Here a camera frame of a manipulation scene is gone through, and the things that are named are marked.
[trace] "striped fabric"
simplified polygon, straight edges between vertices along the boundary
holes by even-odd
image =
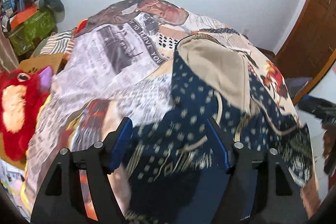
[[[71,54],[73,47],[72,31],[61,32],[48,38],[46,45],[41,49],[40,55],[60,52]]]

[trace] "bed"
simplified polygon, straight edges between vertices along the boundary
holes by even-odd
[[[214,63],[204,55],[207,48],[193,58],[191,55],[182,57],[181,45],[186,40],[191,43],[197,39],[205,39],[223,50],[228,60],[235,55],[242,68],[237,74],[239,77],[229,75],[230,65],[219,67],[218,71],[220,77],[235,83],[246,97],[231,98],[222,85],[216,86],[207,75],[198,74],[197,64],[193,65],[192,60],[203,58]],[[300,123],[279,70],[243,35],[215,19],[195,15],[164,0],[125,0],[88,18],[71,47],[68,63],[53,77],[50,96],[40,109],[35,135],[27,151],[25,172],[17,170],[23,179],[20,176],[21,183],[17,182],[15,189],[11,187],[12,182],[8,185],[26,219],[30,217],[38,189],[58,151],[63,147],[72,151],[88,148],[103,140],[127,116],[133,121],[134,138],[123,160],[122,174],[130,181],[132,189],[130,201],[124,197],[126,206],[122,211],[126,219],[153,224],[179,223],[186,219],[195,223],[211,220],[220,197],[216,193],[223,192],[225,187],[220,179],[215,181],[214,178],[222,178],[222,173],[206,141],[189,150],[185,164],[179,168],[178,162],[184,159],[179,150],[204,141],[204,124],[200,123],[200,115],[189,116],[192,107],[181,108],[179,115],[190,119],[194,128],[197,125],[198,134],[187,132],[183,129],[184,121],[174,119],[181,104],[193,105],[199,112],[218,117],[219,103],[218,97],[215,98],[218,90],[223,104],[219,117],[221,127],[250,149],[278,149],[301,189],[308,215],[315,212],[319,199],[308,128]],[[202,96],[205,106],[197,101]],[[256,107],[256,112],[251,110],[251,105]],[[218,111],[211,112],[213,107]],[[150,164],[144,164],[144,158],[148,158]],[[155,196],[153,192],[157,188],[151,188],[151,183],[156,182],[157,187],[172,187],[177,178],[183,180],[194,171],[200,175],[195,178],[196,182],[202,181],[208,187],[209,181],[213,182],[207,193],[213,203],[204,206],[192,199],[197,187],[187,187],[194,181],[191,175],[189,182],[175,186],[172,191],[177,193],[184,189],[187,197],[181,198],[175,206],[169,204],[176,196],[163,198],[166,192],[156,196],[164,199],[160,203],[161,210],[152,206],[148,211],[141,206],[140,203],[148,205]],[[4,184],[9,183],[5,177],[3,180]],[[86,212],[96,219],[85,173],[81,173],[81,182]],[[135,188],[151,189],[153,196],[141,199],[141,194],[145,193],[134,194]],[[200,207],[203,208],[200,213],[191,217],[191,210]]]

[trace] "wooden door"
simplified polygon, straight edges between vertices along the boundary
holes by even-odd
[[[336,0],[307,0],[276,55],[284,78],[315,77],[336,48]]]

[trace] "red plush toy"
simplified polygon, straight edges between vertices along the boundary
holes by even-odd
[[[0,74],[0,132],[5,153],[12,160],[22,159],[28,149],[28,142],[35,132],[37,114],[49,95],[43,79],[49,79],[50,87],[50,71],[51,68],[47,67],[34,75],[19,69]]]

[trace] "dark blue fabric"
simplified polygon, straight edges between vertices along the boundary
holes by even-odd
[[[263,102],[278,129],[285,130],[295,124],[291,115],[281,115],[262,83],[251,73],[250,88],[250,95]],[[143,145],[143,152],[129,179],[132,189],[130,212],[134,213],[129,220],[179,223],[179,216],[185,217],[186,212],[202,208],[197,214],[199,217],[193,221],[201,224],[204,223],[202,220],[213,217],[214,208],[217,208],[223,194],[223,189],[218,187],[216,190],[210,185],[214,181],[226,181],[226,175],[218,175],[221,172],[209,141],[193,151],[182,153],[182,149],[206,134],[206,119],[210,116],[216,118],[218,102],[214,89],[190,70],[176,49],[171,95],[176,106],[166,113],[162,121],[133,129],[133,146],[124,157],[124,164],[128,164],[136,145]],[[223,112],[220,127],[234,137],[238,125],[246,119],[246,113],[230,105],[225,98],[221,99]],[[295,182],[303,186],[310,178],[312,168],[307,128],[281,138],[269,126],[264,112],[248,121],[241,131],[241,142],[253,150],[278,149],[292,170]],[[194,199],[194,196],[202,196],[198,187],[205,185],[209,185],[208,196],[213,196],[211,206],[204,205],[209,199]]]

